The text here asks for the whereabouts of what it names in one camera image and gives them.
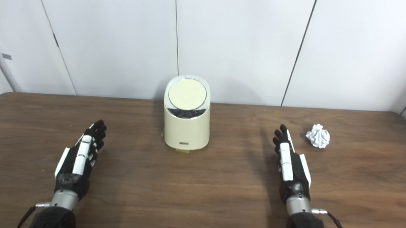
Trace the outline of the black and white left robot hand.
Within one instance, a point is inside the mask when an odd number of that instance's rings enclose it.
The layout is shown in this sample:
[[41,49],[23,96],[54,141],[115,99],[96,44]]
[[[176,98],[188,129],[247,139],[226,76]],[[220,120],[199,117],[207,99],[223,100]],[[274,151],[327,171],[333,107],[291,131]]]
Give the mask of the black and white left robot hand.
[[54,172],[55,192],[72,191],[79,199],[84,198],[99,151],[104,146],[106,129],[104,120],[98,120],[85,130],[74,146],[64,149]]

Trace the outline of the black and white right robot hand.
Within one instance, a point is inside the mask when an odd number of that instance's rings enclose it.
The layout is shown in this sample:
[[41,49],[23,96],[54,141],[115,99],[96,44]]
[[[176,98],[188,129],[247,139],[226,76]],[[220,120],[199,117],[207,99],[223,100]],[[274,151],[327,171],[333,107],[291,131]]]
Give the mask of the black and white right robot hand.
[[288,128],[281,124],[275,130],[273,143],[277,154],[277,166],[280,173],[279,194],[282,202],[292,197],[311,199],[311,175],[304,154],[298,154],[294,149]]

